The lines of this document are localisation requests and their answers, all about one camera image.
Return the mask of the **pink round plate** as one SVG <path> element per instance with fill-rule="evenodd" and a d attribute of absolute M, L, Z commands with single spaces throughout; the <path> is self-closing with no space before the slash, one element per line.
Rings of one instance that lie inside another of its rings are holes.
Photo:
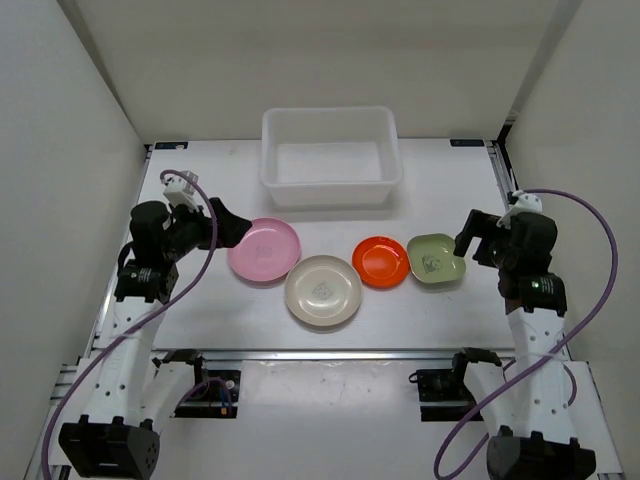
<path fill-rule="evenodd" d="M 250 282 L 272 282 L 286 276 L 301 255 L 301 242 L 287 222 L 256 218 L 241 242 L 228 251 L 228 264 L 235 274 Z"/>

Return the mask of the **green square panda dish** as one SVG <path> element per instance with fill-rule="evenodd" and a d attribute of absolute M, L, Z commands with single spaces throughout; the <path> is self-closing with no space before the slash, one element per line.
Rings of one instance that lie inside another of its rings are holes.
<path fill-rule="evenodd" d="M 414 278 L 429 289 L 454 288 L 463 280 L 465 260 L 454 255 L 455 241 L 443 233 L 418 235 L 406 251 Z"/>

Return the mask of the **cream round bowl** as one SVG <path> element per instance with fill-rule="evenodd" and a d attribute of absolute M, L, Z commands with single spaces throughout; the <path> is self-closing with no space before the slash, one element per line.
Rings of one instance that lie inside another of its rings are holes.
<path fill-rule="evenodd" d="M 299 321 L 318 328 L 347 322 L 359 309 L 363 285 L 356 270 L 331 255 L 299 261 L 284 284 L 285 303 Z"/>

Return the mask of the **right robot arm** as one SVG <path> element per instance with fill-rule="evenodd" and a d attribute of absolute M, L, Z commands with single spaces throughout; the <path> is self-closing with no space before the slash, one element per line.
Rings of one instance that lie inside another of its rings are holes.
<path fill-rule="evenodd" d="M 456 256 L 478 239 L 474 260 L 497 269 L 515 346 L 510 378 L 493 353 L 478 350 L 449 375 L 452 393 L 474 398 L 487 425 L 492 479 L 587 479 L 595 472 L 596 455 L 580 445 L 569 413 L 569 380 L 557 353 L 567 311 L 564 283 L 549 270 L 557 234 L 541 213 L 503 220 L 473 209 L 455 238 Z"/>

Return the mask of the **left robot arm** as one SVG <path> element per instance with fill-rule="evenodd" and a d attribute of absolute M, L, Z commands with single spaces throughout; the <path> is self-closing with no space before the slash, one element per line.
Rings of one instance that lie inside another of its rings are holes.
<path fill-rule="evenodd" d="M 251 226 L 218 198 L 206 207 L 145 201 L 131 210 L 131 240 L 118 258 L 115 338 L 90 365 L 98 377 L 87 405 L 58 434 L 80 477 L 151 477 L 164 424 L 183 397 L 198 400 L 210 386 L 197 351 L 152 355 L 161 320 L 179 297 L 177 263 L 193 250 L 233 248 Z"/>

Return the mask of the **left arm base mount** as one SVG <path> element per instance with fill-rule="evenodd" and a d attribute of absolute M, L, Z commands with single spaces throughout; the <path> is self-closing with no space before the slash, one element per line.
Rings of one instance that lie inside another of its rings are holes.
<path fill-rule="evenodd" d="M 175 418 L 235 418 L 241 387 L 239 369 L 211 369 L 202 354 L 193 349 L 168 352 L 152 359 L 158 377 L 165 364 L 180 363 L 194 370 L 193 391 L 180 400 L 172 416 Z"/>

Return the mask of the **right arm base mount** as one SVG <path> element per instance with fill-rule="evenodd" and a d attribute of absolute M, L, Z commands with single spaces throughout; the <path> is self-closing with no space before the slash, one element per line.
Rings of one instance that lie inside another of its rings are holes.
<path fill-rule="evenodd" d="M 469 364 L 477 363 L 502 366 L 495 352 L 466 347 L 453 356 L 448 369 L 418 369 L 409 375 L 409 383 L 417 386 L 423 423 L 459 421 L 476 405 L 464 375 Z"/>

